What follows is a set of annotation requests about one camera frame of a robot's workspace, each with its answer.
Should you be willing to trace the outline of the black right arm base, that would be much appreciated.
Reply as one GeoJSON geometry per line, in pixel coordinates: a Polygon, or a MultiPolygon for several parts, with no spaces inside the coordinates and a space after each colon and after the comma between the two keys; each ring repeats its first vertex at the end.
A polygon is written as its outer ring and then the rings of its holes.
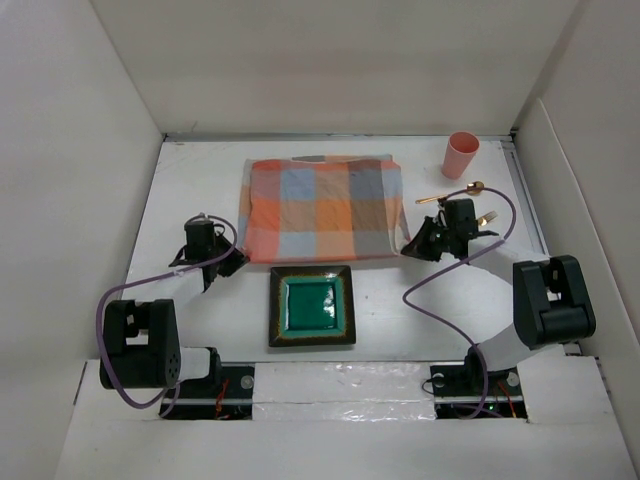
{"type": "Polygon", "coordinates": [[[434,400],[438,420],[469,417],[484,399],[477,419],[526,419],[524,394],[516,367],[490,373],[487,387],[482,376],[472,378],[461,363],[436,363],[421,389],[434,400]]]}

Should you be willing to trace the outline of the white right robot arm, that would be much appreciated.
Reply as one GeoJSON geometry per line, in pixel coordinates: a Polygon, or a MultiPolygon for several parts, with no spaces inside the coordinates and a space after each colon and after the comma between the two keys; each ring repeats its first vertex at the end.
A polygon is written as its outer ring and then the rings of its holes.
{"type": "Polygon", "coordinates": [[[401,254],[433,262],[450,254],[512,287],[511,325],[471,346],[463,367],[444,376],[473,393],[486,393],[497,384],[498,373],[548,346],[595,333],[596,317],[579,261],[518,249],[498,233],[483,231],[470,199],[441,200],[438,214],[424,219],[401,254]]]}

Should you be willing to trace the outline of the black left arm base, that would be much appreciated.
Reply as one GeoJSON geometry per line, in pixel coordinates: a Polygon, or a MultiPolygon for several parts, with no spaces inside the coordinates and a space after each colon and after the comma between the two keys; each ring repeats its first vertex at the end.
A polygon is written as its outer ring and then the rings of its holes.
{"type": "Polygon", "coordinates": [[[170,390],[159,407],[166,420],[251,420],[255,365],[223,363],[221,379],[188,380],[172,403],[176,391],[170,390]]]}

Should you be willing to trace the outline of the green square ceramic plate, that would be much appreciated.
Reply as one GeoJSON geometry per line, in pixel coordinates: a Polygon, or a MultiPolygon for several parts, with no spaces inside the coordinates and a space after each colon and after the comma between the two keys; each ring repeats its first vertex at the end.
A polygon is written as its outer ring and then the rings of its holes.
{"type": "Polygon", "coordinates": [[[354,345],[351,268],[271,268],[268,343],[272,348],[354,345]]]}

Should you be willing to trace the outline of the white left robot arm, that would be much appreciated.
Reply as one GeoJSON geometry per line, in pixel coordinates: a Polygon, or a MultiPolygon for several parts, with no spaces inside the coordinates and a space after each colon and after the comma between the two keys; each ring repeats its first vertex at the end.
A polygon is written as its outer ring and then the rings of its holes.
{"type": "Polygon", "coordinates": [[[96,308],[100,381],[123,397],[127,389],[170,390],[184,380],[177,326],[178,291],[206,292],[248,262],[237,229],[226,219],[200,214],[184,224],[185,244],[168,271],[110,288],[96,308]]]}

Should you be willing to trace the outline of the checkered orange blue cloth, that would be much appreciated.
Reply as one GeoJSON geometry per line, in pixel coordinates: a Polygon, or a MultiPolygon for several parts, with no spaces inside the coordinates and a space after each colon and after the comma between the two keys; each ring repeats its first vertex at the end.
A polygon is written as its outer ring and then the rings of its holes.
{"type": "Polygon", "coordinates": [[[259,264],[396,256],[410,240],[401,168],[388,154],[249,159],[238,235],[259,264]]]}

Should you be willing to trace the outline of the gold spoon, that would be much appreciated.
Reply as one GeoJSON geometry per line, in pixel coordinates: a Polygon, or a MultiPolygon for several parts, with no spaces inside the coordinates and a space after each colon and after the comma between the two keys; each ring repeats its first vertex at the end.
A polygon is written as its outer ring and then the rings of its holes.
{"type": "Polygon", "coordinates": [[[466,187],[462,190],[457,190],[447,194],[441,194],[441,195],[431,196],[427,198],[417,199],[415,201],[415,204],[423,205],[423,204],[434,202],[434,201],[445,200],[447,198],[460,195],[460,194],[476,196],[476,195],[479,195],[484,190],[484,188],[485,188],[485,184],[482,181],[474,181],[474,182],[468,183],[466,187]]]}

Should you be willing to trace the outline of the pink plastic cup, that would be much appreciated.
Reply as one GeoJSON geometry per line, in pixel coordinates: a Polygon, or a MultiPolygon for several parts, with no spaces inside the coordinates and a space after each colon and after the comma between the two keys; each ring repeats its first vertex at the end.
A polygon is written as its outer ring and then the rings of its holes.
{"type": "Polygon", "coordinates": [[[448,179],[459,179],[480,147],[479,139],[469,132],[455,132],[449,136],[441,173],[448,179]]]}

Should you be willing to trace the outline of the gold fork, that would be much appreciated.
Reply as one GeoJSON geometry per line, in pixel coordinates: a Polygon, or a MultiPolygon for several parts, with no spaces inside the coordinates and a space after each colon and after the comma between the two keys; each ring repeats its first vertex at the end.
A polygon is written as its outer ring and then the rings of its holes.
{"type": "Polygon", "coordinates": [[[498,213],[496,211],[490,211],[481,215],[476,219],[476,222],[479,227],[485,227],[493,222],[498,217],[498,213]]]}

